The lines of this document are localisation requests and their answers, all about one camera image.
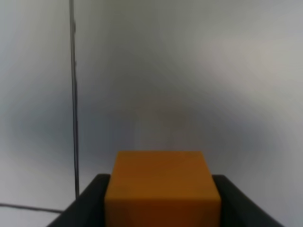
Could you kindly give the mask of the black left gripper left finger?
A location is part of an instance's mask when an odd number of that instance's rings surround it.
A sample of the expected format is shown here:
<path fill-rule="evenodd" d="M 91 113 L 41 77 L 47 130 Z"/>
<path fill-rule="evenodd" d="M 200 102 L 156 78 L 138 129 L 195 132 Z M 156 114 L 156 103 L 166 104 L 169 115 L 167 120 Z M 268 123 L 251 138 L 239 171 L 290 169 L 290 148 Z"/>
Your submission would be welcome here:
<path fill-rule="evenodd" d="M 49 226 L 104 227 L 104 200 L 109 180 L 109 174 L 98 174 L 82 194 Z"/>

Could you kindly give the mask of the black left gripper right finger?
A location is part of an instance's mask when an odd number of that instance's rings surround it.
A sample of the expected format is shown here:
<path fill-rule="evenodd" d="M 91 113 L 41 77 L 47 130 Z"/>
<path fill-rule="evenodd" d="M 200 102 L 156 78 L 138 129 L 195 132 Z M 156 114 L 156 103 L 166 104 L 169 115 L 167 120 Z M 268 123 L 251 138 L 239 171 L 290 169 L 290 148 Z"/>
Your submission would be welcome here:
<path fill-rule="evenodd" d="M 280 227 L 281 224 L 250 200 L 226 176 L 213 175 L 222 200 L 222 227 Z"/>

